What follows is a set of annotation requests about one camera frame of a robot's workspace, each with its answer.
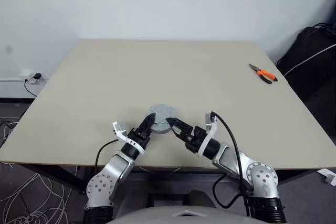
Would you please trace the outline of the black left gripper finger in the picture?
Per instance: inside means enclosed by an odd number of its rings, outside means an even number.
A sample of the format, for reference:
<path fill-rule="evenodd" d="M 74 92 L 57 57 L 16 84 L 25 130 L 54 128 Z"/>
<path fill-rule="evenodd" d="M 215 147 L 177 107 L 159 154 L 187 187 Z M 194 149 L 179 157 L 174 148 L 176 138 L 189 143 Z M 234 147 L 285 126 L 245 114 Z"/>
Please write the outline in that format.
<path fill-rule="evenodd" d="M 148 114 L 144 120 L 142 121 L 142 123 L 140 124 L 140 126 L 136 129 L 136 132 L 138 133 L 148 133 L 151 132 L 151 127 L 155 122 L 155 117 L 156 117 L 156 113 L 151 113 Z"/>
<path fill-rule="evenodd" d="M 147 138 L 151 134 L 151 127 L 155 122 L 155 117 L 146 117 L 142 123 L 142 137 Z"/>

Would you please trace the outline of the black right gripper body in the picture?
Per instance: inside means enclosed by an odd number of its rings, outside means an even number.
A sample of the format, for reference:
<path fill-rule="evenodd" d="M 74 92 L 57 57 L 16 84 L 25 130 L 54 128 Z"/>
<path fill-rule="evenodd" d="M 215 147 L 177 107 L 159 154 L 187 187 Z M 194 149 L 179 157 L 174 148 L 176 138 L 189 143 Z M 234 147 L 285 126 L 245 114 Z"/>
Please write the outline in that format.
<path fill-rule="evenodd" d="M 185 147 L 192 153 L 197 153 L 206 136 L 206 130 L 200 128 L 199 126 L 190 127 L 190 129 L 187 130 L 186 138 L 184 141 Z"/>

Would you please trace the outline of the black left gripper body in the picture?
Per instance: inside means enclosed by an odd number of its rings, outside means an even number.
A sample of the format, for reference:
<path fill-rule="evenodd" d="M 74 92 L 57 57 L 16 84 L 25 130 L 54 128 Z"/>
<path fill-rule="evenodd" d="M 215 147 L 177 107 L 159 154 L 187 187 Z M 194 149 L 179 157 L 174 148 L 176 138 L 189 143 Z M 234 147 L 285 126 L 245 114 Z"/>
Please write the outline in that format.
<path fill-rule="evenodd" d="M 150 136 L 147 138 L 143 138 L 142 133 L 136 132 L 135 128 L 133 128 L 128 133 L 128 138 L 138 143 L 142 148 L 146 148 L 148 142 L 150 141 Z"/>

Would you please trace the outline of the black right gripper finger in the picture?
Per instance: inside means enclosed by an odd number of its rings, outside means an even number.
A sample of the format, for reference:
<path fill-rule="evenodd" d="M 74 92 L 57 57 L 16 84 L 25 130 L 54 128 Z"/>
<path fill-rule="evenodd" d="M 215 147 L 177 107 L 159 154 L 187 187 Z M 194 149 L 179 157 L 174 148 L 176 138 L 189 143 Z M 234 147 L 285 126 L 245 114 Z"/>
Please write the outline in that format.
<path fill-rule="evenodd" d="M 193 130 L 193 127 L 188 125 L 187 123 L 183 122 L 182 120 L 178 118 L 166 118 L 166 121 L 168 122 L 171 129 L 177 132 L 177 130 L 184 132 L 184 133 L 191 133 Z"/>
<path fill-rule="evenodd" d="M 175 134 L 177 138 L 179 138 L 181 141 L 186 142 L 187 141 L 187 127 L 183 125 L 173 125 L 171 126 L 171 130 Z"/>

